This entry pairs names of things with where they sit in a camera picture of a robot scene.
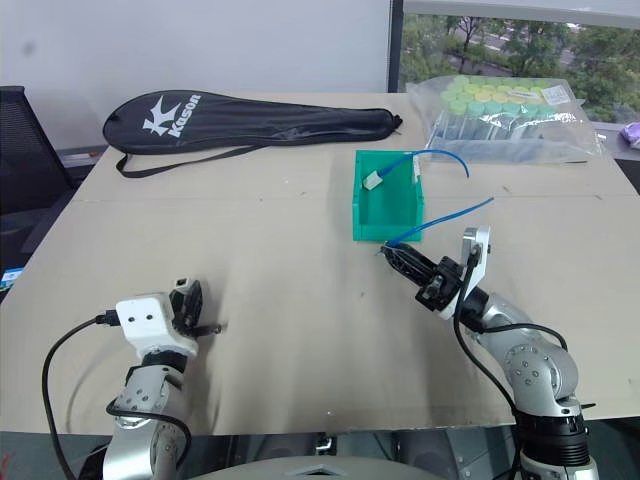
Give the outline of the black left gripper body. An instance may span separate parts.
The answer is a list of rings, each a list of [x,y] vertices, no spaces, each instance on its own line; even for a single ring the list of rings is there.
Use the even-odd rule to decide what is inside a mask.
[[[198,319],[182,313],[175,314],[172,326],[178,334],[194,340],[222,332],[222,326],[219,324],[200,325]]]

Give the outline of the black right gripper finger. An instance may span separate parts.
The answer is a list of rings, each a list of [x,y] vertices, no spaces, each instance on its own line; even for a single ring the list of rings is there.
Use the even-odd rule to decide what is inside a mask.
[[[428,258],[411,246],[382,246],[389,265],[418,287],[428,281]]]
[[[437,274],[437,264],[406,243],[394,248],[394,269],[410,281],[430,281]]]

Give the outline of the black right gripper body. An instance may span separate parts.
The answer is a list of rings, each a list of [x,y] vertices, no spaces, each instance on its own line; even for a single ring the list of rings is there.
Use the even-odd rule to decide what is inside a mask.
[[[459,292],[463,270],[453,259],[443,257],[436,265],[433,275],[420,287],[415,299],[432,312],[442,312]]]

